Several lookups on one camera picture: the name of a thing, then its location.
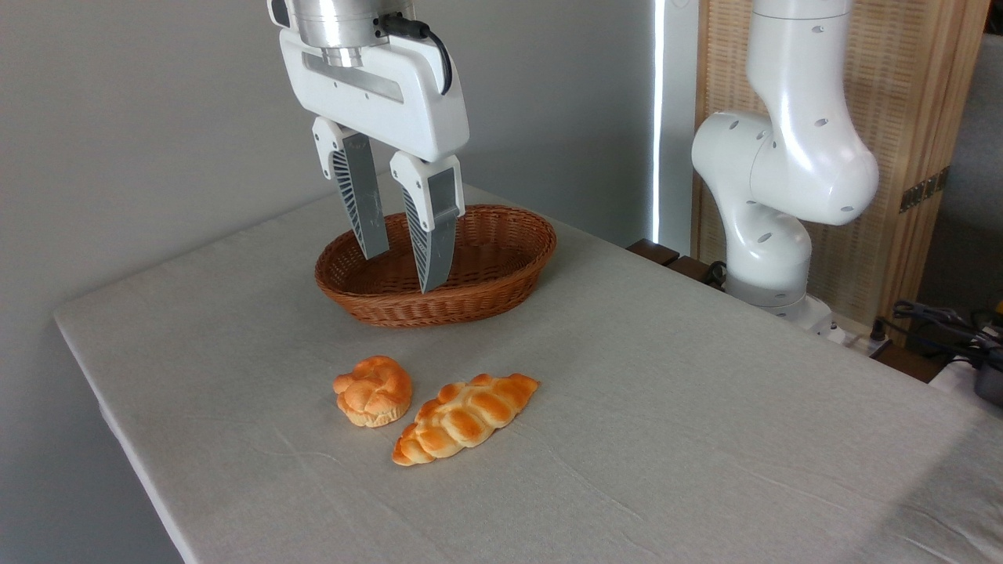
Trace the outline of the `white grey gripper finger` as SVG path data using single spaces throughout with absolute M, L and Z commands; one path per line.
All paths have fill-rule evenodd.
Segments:
M 420 289 L 427 293 L 447 282 L 454 260 L 456 224 L 465 214 L 461 165 L 455 156 L 426 163 L 399 150 L 390 170 L 404 190 Z
M 312 133 L 323 175 L 336 183 L 363 256 L 386 253 L 389 240 L 369 136 L 325 117 L 314 119 Z

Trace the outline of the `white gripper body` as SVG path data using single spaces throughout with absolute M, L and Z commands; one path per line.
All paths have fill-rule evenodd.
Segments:
M 442 94 L 440 50 L 428 42 L 390 37 L 361 48 L 361 67 L 333 67 L 319 48 L 285 29 L 279 44 L 291 88 L 305 110 L 394 149 L 439 161 L 469 140 L 458 74 Z

